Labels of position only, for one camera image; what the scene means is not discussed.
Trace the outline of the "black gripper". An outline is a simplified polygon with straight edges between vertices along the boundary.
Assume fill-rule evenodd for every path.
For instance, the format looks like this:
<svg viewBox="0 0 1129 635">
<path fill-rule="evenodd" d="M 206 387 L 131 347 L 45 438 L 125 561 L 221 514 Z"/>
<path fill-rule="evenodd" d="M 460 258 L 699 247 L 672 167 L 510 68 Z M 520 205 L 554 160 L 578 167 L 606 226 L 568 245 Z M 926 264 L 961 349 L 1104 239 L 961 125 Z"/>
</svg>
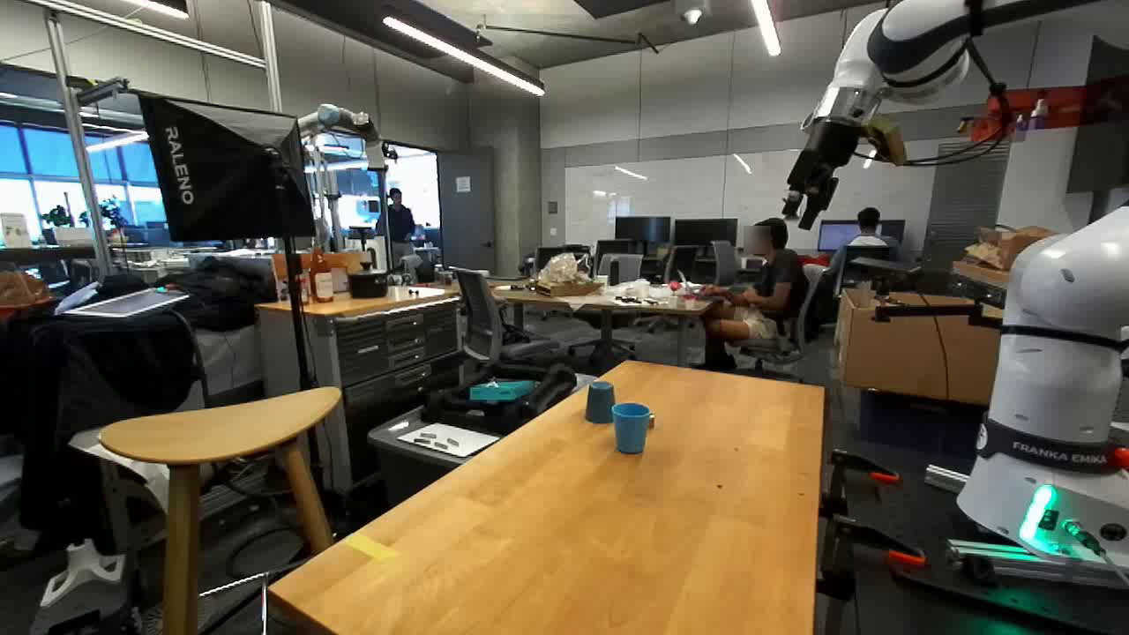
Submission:
<svg viewBox="0 0 1129 635">
<path fill-rule="evenodd" d="M 835 170 L 853 160 L 862 139 L 863 127 L 853 121 L 807 125 L 807 141 L 787 174 L 787 219 L 793 219 L 802 228 L 814 226 L 814 219 L 828 208 L 828 199 L 835 190 Z"/>
</svg>

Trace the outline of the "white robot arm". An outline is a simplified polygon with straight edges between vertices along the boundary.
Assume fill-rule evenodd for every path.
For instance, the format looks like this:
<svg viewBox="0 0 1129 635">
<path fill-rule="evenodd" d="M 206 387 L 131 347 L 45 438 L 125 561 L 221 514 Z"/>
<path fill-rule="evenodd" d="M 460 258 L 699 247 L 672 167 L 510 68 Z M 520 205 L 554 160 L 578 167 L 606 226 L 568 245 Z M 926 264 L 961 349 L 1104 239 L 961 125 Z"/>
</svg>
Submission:
<svg viewBox="0 0 1129 635">
<path fill-rule="evenodd" d="M 810 228 L 835 193 L 835 170 L 862 144 L 875 161 L 910 167 L 886 103 L 926 103 L 963 81 L 971 68 L 988 97 L 1013 113 L 1004 86 L 990 77 L 976 38 L 1000 26 L 1029 20 L 1090 0 L 893 0 L 863 14 L 835 57 L 832 77 L 804 121 L 804 144 L 787 174 L 782 219 Z"/>
</svg>

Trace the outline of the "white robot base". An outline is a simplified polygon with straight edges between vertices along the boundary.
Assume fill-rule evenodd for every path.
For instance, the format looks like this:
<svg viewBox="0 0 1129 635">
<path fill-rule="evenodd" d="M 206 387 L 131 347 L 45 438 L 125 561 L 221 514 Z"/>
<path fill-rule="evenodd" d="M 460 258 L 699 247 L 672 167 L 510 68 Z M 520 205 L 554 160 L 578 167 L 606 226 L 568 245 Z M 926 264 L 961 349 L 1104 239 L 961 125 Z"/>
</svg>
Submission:
<svg viewBox="0 0 1129 635">
<path fill-rule="evenodd" d="M 1129 573 L 1129 474 L 1114 442 L 1129 326 L 1129 208 L 1026 247 L 957 507 L 1061 565 Z"/>
</svg>

